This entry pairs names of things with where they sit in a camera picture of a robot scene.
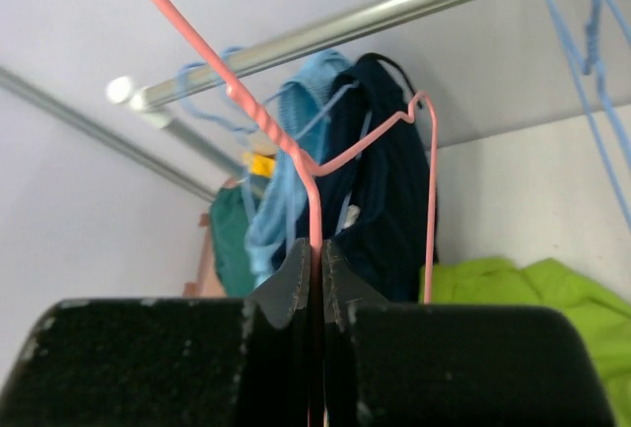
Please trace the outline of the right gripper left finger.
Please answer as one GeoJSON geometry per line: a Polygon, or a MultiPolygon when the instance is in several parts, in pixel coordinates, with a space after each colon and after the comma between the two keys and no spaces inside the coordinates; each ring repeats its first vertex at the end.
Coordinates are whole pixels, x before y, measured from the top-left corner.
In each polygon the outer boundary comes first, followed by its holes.
{"type": "Polygon", "coordinates": [[[1,390],[5,426],[309,426],[311,248],[239,298],[66,299],[1,390]]]}

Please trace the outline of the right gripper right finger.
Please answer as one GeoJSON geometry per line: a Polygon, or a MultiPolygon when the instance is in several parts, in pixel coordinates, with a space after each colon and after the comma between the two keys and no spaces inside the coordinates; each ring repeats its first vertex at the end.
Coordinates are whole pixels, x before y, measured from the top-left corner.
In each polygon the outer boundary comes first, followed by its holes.
{"type": "Polygon", "coordinates": [[[332,426],[612,426],[587,347],[537,306],[393,303],[322,250],[332,426]]]}

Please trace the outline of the navy blue shorts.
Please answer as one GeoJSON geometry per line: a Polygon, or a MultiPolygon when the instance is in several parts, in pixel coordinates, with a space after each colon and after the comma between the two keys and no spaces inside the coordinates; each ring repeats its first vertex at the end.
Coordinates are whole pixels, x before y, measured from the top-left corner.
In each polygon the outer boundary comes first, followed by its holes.
{"type": "MultiPolygon", "coordinates": [[[[349,85],[331,111],[325,135],[328,162],[407,107],[387,69],[395,63],[367,53],[333,81],[349,85]]],[[[322,235],[341,249],[350,268],[392,302],[417,302],[426,258],[430,167],[416,128],[401,120],[359,158],[316,179],[322,235]]]]}

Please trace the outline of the dark green shorts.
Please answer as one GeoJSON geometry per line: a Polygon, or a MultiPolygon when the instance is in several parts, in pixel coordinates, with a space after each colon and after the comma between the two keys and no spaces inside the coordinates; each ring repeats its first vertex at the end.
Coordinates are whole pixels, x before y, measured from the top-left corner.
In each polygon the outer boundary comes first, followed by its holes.
{"type": "Polygon", "coordinates": [[[208,212],[215,269],[229,297],[242,298],[255,287],[245,249],[249,219],[239,186],[224,187],[216,195],[208,212]]]}

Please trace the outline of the lime green shorts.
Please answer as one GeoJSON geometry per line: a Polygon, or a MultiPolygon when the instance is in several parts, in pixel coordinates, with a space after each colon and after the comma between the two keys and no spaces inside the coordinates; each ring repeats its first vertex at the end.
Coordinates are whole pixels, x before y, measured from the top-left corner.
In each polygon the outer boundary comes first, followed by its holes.
{"type": "Polygon", "coordinates": [[[560,312],[581,335],[619,426],[630,424],[630,304],[562,262],[504,257],[434,264],[432,301],[529,305],[560,312]]]}

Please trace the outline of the yellow shorts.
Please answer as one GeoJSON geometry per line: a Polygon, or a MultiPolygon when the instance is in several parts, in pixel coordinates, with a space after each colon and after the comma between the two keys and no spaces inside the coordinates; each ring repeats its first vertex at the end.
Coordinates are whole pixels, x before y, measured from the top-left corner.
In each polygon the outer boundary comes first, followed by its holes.
{"type": "Polygon", "coordinates": [[[276,159],[273,155],[256,152],[245,152],[243,155],[245,169],[252,175],[271,178],[275,171],[276,159]]]}

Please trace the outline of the pink wire hanger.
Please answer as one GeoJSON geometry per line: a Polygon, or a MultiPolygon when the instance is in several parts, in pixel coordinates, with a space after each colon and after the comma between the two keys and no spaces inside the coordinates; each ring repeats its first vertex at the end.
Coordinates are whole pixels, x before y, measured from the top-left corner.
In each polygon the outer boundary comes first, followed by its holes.
{"type": "Polygon", "coordinates": [[[310,247],[311,247],[311,271],[310,271],[310,299],[312,306],[312,339],[313,351],[310,359],[309,377],[309,410],[308,424],[310,426],[322,426],[325,418],[324,407],[324,362],[323,362],[323,296],[322,296],[322,267],[321,250],[323,246],[321,228],[321,201],[315,178],[326,176],[348,164],[360,152],[367,149],[375,141],[381,138],[397,122],[403,120],[407,123],[415,121],[415,111],[418,104],[425,105],[431,116],[432,135],[430,151],[429,196],[427,218],[427,242],[426,242],[426,269],[425,282],[432,282],[435,213],[436,213],[436,183],[437,183],[437,144],[438,144],[438,120],[434,105],[425,92],[417,92],[408,104],[406,111],[398,111],[389,117],[383,124],[349,147],[334,159],[323,165],[314,162],[299,144],[288,135],[250,93],[247,87],[240,81],[221,57],[208,45],[203,37],[180,13],[171,0],[151,0],[165,18],[177,29],[182,37],[205,59],[206,63],[226,83],[228,95],[252,118],[276,145],[292,158],[297,174],[299,175],[308,195],[310,205],[310,247]]]}

